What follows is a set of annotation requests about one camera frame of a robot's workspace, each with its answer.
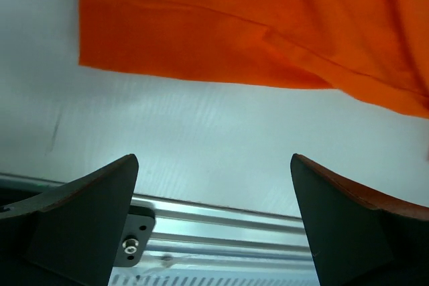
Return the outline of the aluminium mounting rail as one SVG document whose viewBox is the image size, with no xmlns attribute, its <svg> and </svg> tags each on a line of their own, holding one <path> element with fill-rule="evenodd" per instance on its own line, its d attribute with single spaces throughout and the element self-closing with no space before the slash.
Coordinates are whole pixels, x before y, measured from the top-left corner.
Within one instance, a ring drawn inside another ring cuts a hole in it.
<svg viewBox="0 0 429 286">
<path fill-rule="evenodd" d="M 300 218 L 136 194 L 132 206 L 151 208 L 156 225 L 136 275 L 193 270 L 227 275 L 317 280 Z"/>
</svg>

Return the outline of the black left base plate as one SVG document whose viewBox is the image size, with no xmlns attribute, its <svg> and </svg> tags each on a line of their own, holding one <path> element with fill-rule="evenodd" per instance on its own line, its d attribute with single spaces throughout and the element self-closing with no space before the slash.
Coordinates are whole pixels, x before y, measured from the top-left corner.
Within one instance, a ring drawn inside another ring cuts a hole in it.
<svg viewBox="0 0 429 286">
<path fill-rule="evenodd" d="M 156 225 L 151 208 L 130 206 L 117 249 L 114 267 L 134 267 L 140 262 L 148 240 Z"/>
</svg>

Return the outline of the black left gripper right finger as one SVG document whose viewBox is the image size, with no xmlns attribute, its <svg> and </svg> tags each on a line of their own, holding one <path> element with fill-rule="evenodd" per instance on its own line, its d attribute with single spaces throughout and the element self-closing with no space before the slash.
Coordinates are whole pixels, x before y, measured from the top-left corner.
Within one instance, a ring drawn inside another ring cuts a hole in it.
<svg viewBox="0 0 429 286">
<path fill-rule="evenodd" d="M 299 154 L 290 163 L 321 285 L 427 285 L 428 208 Z"/>
</svg>

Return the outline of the orange t shirt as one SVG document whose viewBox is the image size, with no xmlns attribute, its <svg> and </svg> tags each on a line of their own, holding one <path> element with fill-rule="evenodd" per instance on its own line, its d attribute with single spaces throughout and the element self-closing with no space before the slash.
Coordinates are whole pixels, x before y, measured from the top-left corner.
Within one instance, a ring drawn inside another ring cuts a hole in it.
<svg viewBox="0 0 429 286">
<path fill-rule="evenodd" d="M 83 66 L 338 89 L 428 117 L 428 0 L 79 0 Z"/>
</svg>

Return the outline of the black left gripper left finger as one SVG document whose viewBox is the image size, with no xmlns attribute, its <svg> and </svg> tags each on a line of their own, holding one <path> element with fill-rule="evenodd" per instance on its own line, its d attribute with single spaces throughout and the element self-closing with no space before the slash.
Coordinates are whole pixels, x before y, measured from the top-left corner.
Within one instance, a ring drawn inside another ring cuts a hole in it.
<svg viewBox="0 0 429 286">
<path fill-rule="evenodd" d="M 106 285 L 139 164 L 126 155 L 1 208 L 2 285 Z"/>
</svg>

